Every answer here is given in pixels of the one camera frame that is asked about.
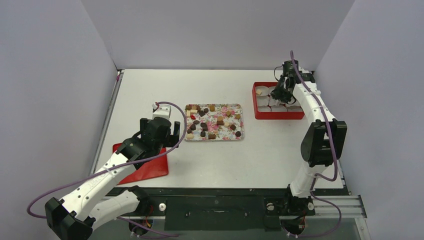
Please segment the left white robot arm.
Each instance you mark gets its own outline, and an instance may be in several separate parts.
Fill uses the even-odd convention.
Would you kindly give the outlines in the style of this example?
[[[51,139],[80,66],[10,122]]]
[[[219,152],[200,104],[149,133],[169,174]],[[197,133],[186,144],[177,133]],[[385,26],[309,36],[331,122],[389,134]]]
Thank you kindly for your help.
[[[103,200],[124,178],[180,139],[180,122],[163,117],[140,119],[140,130],[125,139],[103,169],[62,198],[45,204],[47,225],[61,240],[87,240],[101,225],[127,213],[143,215],[149,209],[149,195],[139,186]]]

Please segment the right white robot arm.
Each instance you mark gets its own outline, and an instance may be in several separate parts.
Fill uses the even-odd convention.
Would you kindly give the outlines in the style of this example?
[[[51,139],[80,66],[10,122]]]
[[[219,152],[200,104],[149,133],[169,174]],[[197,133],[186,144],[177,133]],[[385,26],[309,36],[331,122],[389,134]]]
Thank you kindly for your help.
[[[297,60],[285,61],[271,97],[285,104],[298,103],[309,123],[300,145],[303,158],[295,179],[288,185],[282,207],[288,215],[312,211],[311,193],[318,179],[333,182],[338,177],[347,124],[338,120],[325,105],[312,73],[302,72]]]

